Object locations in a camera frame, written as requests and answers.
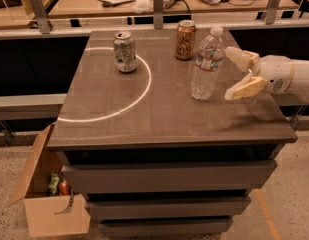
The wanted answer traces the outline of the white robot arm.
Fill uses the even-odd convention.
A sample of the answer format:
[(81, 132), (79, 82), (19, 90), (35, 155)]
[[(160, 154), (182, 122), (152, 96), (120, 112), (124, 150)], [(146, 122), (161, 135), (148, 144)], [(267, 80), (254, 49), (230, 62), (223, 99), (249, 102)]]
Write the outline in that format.
[(226, 57), (245, 73), (241, 81), (230, 87), (224, 98), (238, 100), (263, 91), (270, 94), (292, 94), (309, 103), (309, 61), (286, 56), (267, 55), (241, 50), (225, 49)]

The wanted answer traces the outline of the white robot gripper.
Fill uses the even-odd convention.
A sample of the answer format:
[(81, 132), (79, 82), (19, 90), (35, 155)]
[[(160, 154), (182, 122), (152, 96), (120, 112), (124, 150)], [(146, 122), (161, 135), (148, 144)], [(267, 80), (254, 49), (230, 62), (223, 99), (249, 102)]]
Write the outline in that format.
[(232, 46), (225, 49), (225, 54), (242, 72), (255, 66), (254, 73), (257, 75), (250, 72), (230, 87), (224, 95), (226, 100), (252, 97), (264, 88), (271, 94), (282, 94), (288, 89), (294, 71), (293, 62), (288, 57), (268, 55), (260, 58), (258, 53)]

